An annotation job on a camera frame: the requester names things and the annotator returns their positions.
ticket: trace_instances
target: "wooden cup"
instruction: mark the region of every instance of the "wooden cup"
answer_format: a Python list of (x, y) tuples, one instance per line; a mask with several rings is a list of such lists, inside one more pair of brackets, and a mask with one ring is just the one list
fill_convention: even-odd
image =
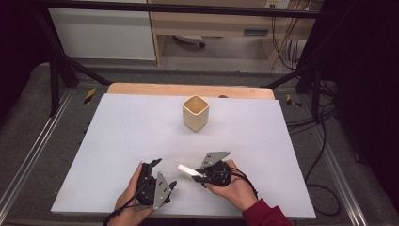
[(192, 131), (200, 130), (208, 122), (208, 116), (209, 104), (198, 95), (183, 103), (183, 122)]

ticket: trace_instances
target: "white table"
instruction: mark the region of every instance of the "white table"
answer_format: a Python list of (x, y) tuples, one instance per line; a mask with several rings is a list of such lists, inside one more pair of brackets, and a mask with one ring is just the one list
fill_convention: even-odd
[(98, 215), (112, 212), (116, 198), (142, 160), (163, 160), (152, 171), (177, 181), (155, 218), (240, 218), (224, 199), (177, 171), (198, 168), (208, 152), (229, 151), (270, 206), (288, 218), (315, 218), (278, 101), (231, 98), (210, 103), (208, 124), (197, 133), (183, 124), (188, 96), (105, 94), (90, 124), (52, 212)]

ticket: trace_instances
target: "wooden table edge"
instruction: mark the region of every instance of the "wooden table edge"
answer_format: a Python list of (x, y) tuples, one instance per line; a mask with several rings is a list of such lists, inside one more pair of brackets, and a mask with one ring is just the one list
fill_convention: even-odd
[(274, 93), (271, 89), (203, 85), (113, 83), (109, 86), (107, 93), (169, 96), (198, 95), (203, 97), (225, 96), (229, 98), (275, 100)]

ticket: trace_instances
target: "human hand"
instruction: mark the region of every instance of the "human hand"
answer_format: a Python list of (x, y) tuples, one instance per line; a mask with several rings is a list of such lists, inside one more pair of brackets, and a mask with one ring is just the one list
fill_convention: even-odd
[[(228, 160), (226, 163), (230, 168), (238, 169), (232, 160)], [(231, 182), (228, 186), (215, 186), (208, 183), (205, 183), (205, 186), (212, 193), (227, 199), (235, 208), (241, 211), (247, 210), (258, 201), (249, 183), (234, 175), (231, 177)]]
[[(142, 164), (138, 165), (135, 174), (129, 181), (128, 187), (123, 191), (123, 193), (118, 197), (117, 203), (115, 204), (115, 209), (121, 208), (125, 203), (127, 203), (135, 194), (137, 188), (137, 180), (140, 176)], [(136, 199), (132, 200), (129, 205), (136, 205)], [(146, 209), (140, 209), (139, 207), (128, 207), (123, 209), (123, 211), (112, 218), (109, 221), (110, 226), (136, 226), (139, 225), (146, 217), (153, 213), (153, 207), (150, 206)]]

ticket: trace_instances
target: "black cable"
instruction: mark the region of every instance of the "black cable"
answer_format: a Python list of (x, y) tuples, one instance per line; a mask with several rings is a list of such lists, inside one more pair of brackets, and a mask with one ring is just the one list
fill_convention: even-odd
[[(302, 0), (299, 0), (297, 2), (295, 10), (297, 10), (299, 8), (299, 6), (301, 4), (301, 1)], [(297, 22), (298, 22), (298, 20), (295, 20), (294, 25), (291, 26), (293, 24), (293, 18), (291, 19), (290, 24), (288, 25), (288, 30), (285, 33), (285, 37), (284, 37), (284, 39), (282, 41), (282, 49), (281, 49), (281, 51), (282, 51), (282, 53), (288, 52), (285, 56), (286, 56), (286, 58), (288, 57), (288, 59), (291, 61), (291, 68), (293, 68), (293, 61), (290, 59), (290, 56), (291, 56), (290, 52), (291, 52), (291, 44), (292, 44), (293, 41), (292, 40), (290, 41), (290, 46), (288, 47), (288, 50), (287, 50), (287, 44), (286, 43), (288, 41), (288, 38), (291, 36), (291, 33), (293, 32)]]
[[(328, 120), (328, 119), (330, 119), (332, 116), (333, 116), (333, 115), (328, 116), (328, 118), (326, 118), (325, 121)], [(314, 125), (311, 125), (311, 126), (309, 126), (309, 127), (306, 127), (305, 129), (302, 129), (302, 130), (300, 130), (300, 131), (296, 131), (296, 132), (290, 134), (290, 136), (295, 135), (295, 134), (299, 134), (299, 133), (304, 132), (304, 131), (307, 131), (307, 130), (313, 128), (313, 127), (316, 126), (316, 125), (317, 125), (317, 124), (314, 124)]]
[(238, 174), (238, 173), (234, 173), (234, 172), (232, 172), (231, 175), (240, 177), (243, 180), (245, 180), (250, 185), (250, 187), (252, 188), (252, 192), (255, 195), (256, 199), (258, 199), (258, 191), (255, 189), (255, 186), (253, 186), (253, 184), (250, 182), (250, 180), (247, 177), (245, 177), (245, 176), (243, 176), (241, 174)]
[(111, 220), (112, 218), (114, 218), (114, 217), (116, 217), (116, 216), (119, 216), (120, 213), (121, 213), (124, 209), (134, 207), (133, 205), (129, 206), (130, 202), (132, 202), (132, 201), (136, 198), (137, 194), (140, 193), (140, 191), (141, 191), (141, 190), (144, 188), (144, 186), (146, 186), (147, 184), (148, 184), (148, 182), (145, 183), (143, 186), (141, 186), (140, 189), (136, 192), (136, 194), (135, 194), (134, 196), (132, 196), (132, 198), (130, 198), (129, 201), (126, 202), (122, 207), (120, 207), (120, 208), (114, 210), (114, 212), (112, 212), (112, 213), (110, 213), (108, 216), (106, 216), (105, 219), (103, 220), (103, 226), (107, 226), (109, 220)]
[(294, 51), (295, 51), (295, 54), (294, 54), (294, 62), (295, 62), (295, 64), (296, 64), (296, 66), (297, 66), (297, 64), (298, 64), (298, 62), (299, 62), (299, 60), (298, 60), (298, 44), (299, 44), (299, 40), (295, 40), (295, 41), (294, 41), (294, 44), (295, 44), (295, 47), (294, 47)]
[(125, 209), (127, 209), (127, 208), (133, 208), (133, 207), (138, 207), (138, 206), (140, 206), (140, 205), (141, 205), (141, 204), (128, 205), (128, 206), (126, 206)]
[(290, 56), (290, 61), (291, 61), (291, 68), (293, 68), (294, 67), (294, 57), (295, 57), (295, 41), (294, 40), (291, 40), (291, 43), (292, 42), (294, 42), (294, 49), (293, 49), (293, 55), (292, 56)]
[[(325, 113), (323, 113), (323, 114), (320, 113), (318, 115), (318, 117), (319, 118), (328, 117), (329, 114), (331, 114), (331, 113), (335, 113), (335, 107), (332, 107), (332, 108), (329, 108), (329, 109), (325, 110)], [(288, 127), (289, 131), (291, 131), (291, 130), (296, 129), (298, 127), (310, 124), (312, 122), (315, 122), (315, 117), (310, 117), (310, 118), (303, 119), (303, 120), (298, 120), (298, 121), (287, 121), (286, 124), (287, 124), (287, 127)]]
[[(291, 23), (290, 23), (289, 28), (288, 28), (288, 31), (286, 32), (285, 37), (284, 37), (284, 39), (283, 39), (283, 41), (282, 41), (282, 44), (283, 44), (284, 48), (285, 48), (285, 44), (284, 44), (284, 43), (288, 40), (288, 37), (289, 37), (289, 36), (291, 35), (291, 33), (293, 32), (293, 30), (294, 30), (294, 28), (295, 28), (295, 26), (296, 26), (296, 24), (297, 24), (298, 21), (299, 21), (299, 19), (296, 18), (295, 21), (294, 21), (294, 24), (293, 24), (292, 26), (290, 26), (290, 25), (291, 25)], [(280, 50), (279, 50), (279, 46), (278, 46), (277, 41), (276, 41), (275, 30), (276, 30), (276, 17), (272, 17), (272, 37), (273, 37), (272, 41), (273, 41), (273, 45), (274, 45), (274, 47), (275, 47), (275, 50), (276, 50), (276, 52), (277, 52), (277, 54), (278, 54), (278, 56), (279, 56), (279, 61), (281, 62), (281, 64), (282, 64), (285, 68), (290, 69), (290, 70), (294, 70), (294, 68), (288, 66), (288, 65), (285, 63), (283, 57), (281, 56), (281, 52), (280, 52)]]
[[(322, 108), (322, 115), (324, 114), (326, 107), (327, 107), (328, 105), (331, 105), (331, 104), (332, 104), (332, 103), (328, 103), (328, 104), (326, 104), (326, 105), (323, 106), (323, 108)], [(321, 149), (320, 153), (318, 154), (318, 156), (317, 156), (316, 160), (314, 161), (314, 163), (311, 165), (311, 168), (309, 169), (308, 173), (307, 173), (306, 176), (305, 176), (305, 184), (306, 184), (307, 187), (309, 187), (309, 186), (310, 186), (310, 187), (315, 186), (315, 187), (322, 188), (322, 189), (328, 191), (329, 193), (331, 193), (332, 196), (334, 196), (335, 200), (337, 201), (338, 208), (337, 208), (337, 210), (336, 210), (335, 212), (333, 212), (333, 213), (327, 213), (327, 212), (321, 211), (321, 210), (319, 210), (318, 208), (316, 208), (315, 206), (313, 206), (314, 211), (318, 212), (319, 214), (322, 214), (322, 215), (325, 215), (325, 216), (329, 216), (329, 217), (334, 217), (334, 216), (339, 215), (340, 212), (341, 212), (341, 203), (340, 203), (340, 200), (339, 200), (338, 196), (335, 194), (335, 192), (332, 191), (331, 189), (329, 189), (329, 188), (326, 187), (326, 186), (320, 186), (320, 185), (316, 185), (316, 184), (308, 184), (308, 183), (307, 183), (307, 182), (308, 182), (308, 179), (309, 179), (309, 176), (311, 175), (311, 172), (313, 171), (314, 167), (317, 165), (317, 163), (318, 163), (319, 160), (321, 159), (321, 156), (323, 155), (323, 153), (324, 153), (324, 151), (325, 151), (325, 148), (326, 148), (326, 143), (327, 143), (327, 132), (326, 132), (325, 120), (324, 120), (323, 117), (321, 118), (321, 125), (322, 125), (322, 130), (323, 130), (323, 135), (324, 135), (324, 137), (323, 137), (322, 149)]]
[[(328, 103), (328, 104), (326, 104), (326, 105), (323, 106), (323, 108), (322, 108), (322, 114), (324, 113), (324, 111), (325, 111), (325, 109), (326, 109), (326, 106), (331, 105), (331, 104), (332, 104), (332, 103)], [(326, 133), (326, 127), (325, 127), (325, 124), (324, 124), (323, 117), (321, 118), (320, 122), (321, 122), (321, 124), (322, 124), (322, 130), (323, 130), (323, 135), (324, 135), (324, 137), (323, 137), (323, 143), (322, 143), (322, 149), (321, 149), (320, 153), (318, 154), (318, 156), (317, 156), (316, 160), (314, 161), (314, 163), (311, 165), (311, 168), (309, 169), (308, 173), (306, 174), (306, 176), (305, 176), (305, 183), (308, 182), (308, 179), (309, 179), (309, 176), (311, 175), (311, 172), (313, 171), (314, 167), (315, 167), (315, 166), (317, 165), (317, 163), (319, 162), (319, 160), (320, 160), (320, 158), (322, 157), (322, 155), (323, 155), (323, 153), (324, 153), (324, 150), (325, 150), (325, 148), (326, 148), (327, 133)]]
[(288, 50), (287, 50), (287, 59), (288, 60), (291, 60), (291, 49), (292, 49), (292, 46), (293, 46), (293, 41), (290, 40), (290, 43), (288, 44)]
[(249, 183), (250, 187), (252, 188), (252, 191), (253, 191), (253, 193), (255, 194), (256, 199), (258, 199), (258, 191), (255, 189), (255, 186), (250, 182), (250, 180), (248, 179), (247, 175), (244, 174), (241, 170), (239, 170), (239, 169), (237, 169), (237, 168), (230, 168), (230, 169), (231, 169), (231, 170), (237, 170), (237, 171), (239, 171), (241, 174), (244, 175), (245, 180)]
[[(335, 109), (335, 107), (333, 107), (333, 108), (329, 109), (326, 113), (319, 114), (318, 118), (322, 118), (323, 117), (325, 119), (329, 119), (335, 113), (336, 113), (336, 109)], [(317, 121), (316, 121), (315, 117), (312, 117), (312, 118), (309, 118), (309, 119), (306, 119), (306, 120), (302, 120), (302, 121), (297, 121), (295, 123), (288, 123), (287, 122), (288, 131), (291, 131), (291, 130), (294, 130), (296, 128), (311, 124), (312, 122), (317, 124)]]
[(329, 188), (326, 187), (326, 186), (320, 186), (320, 185), (317, 185), (317, 184), (307, 184), (306, 186), (307, 186), (307, 187), (312, 187), (312, 186), (314, 186), (314, 187), (319, 187), (319, 188), (322, 188), (322, 189), (328, 191), (328, 192), (334, 197), (335, 201), (337, 201), (337, 204), (338, 204), (337, 210), (334, 211), (334, 212), (332, 212), (332, 213), (328, 213), (328, 212), (321, 211), (320, 209), (318, 209), (318, 208), (316, 208), (315, 206), (313, 206), (314, 211), (316, 211), (316, 212), (318, 212), (319, 214), (322, 214), (322, 215), (324, 215), (324, 216), (328, 216), (328, 217), (335, 217), (335, 216), (338, 216), (338, 215), (341, 213), (341, 203), (340, 203), (340, 199), (338, 198), (338, 196), (335, 194), (335, 192), (334, 192), (333, 190), (329, 189)]

